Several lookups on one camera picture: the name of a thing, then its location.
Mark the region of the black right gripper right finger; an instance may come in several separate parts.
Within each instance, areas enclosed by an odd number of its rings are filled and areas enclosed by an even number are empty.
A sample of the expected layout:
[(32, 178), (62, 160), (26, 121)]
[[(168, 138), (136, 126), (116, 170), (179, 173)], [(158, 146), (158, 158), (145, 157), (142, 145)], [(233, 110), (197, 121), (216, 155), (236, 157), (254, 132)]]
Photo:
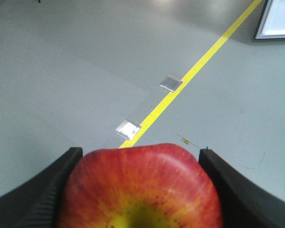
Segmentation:
[(199, 164), (214, 183), (226, 228), (285, 228), (285, 201), (247, 179), (211, 149)]

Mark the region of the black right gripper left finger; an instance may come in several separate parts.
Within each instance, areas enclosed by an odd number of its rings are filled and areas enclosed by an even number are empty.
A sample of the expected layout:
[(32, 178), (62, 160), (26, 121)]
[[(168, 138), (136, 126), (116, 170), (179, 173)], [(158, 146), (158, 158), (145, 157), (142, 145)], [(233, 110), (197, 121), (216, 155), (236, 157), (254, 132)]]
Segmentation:
[(0, 228), (53, 228), (66, 181), (83, 157), (71, 147), (35, 177), (0, 197)]

